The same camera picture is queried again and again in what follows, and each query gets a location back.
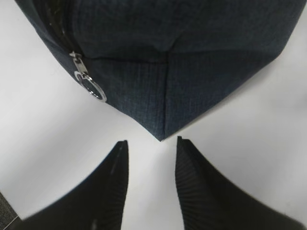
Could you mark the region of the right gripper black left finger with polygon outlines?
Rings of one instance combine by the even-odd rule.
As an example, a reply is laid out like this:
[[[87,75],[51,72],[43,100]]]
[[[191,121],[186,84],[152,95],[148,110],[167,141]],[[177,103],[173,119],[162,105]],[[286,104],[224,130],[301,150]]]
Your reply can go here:
[[[119,141],[79,185],[22,220],[16,230],[119,230],[129,182],[128,142]]]

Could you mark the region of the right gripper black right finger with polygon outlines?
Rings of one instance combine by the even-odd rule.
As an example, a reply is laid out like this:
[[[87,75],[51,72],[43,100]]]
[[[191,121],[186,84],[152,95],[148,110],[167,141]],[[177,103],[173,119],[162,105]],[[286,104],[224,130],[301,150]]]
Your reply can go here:
[[[224,177],[189,139],[177,138],[175,181],[186,230],[304,230]]]

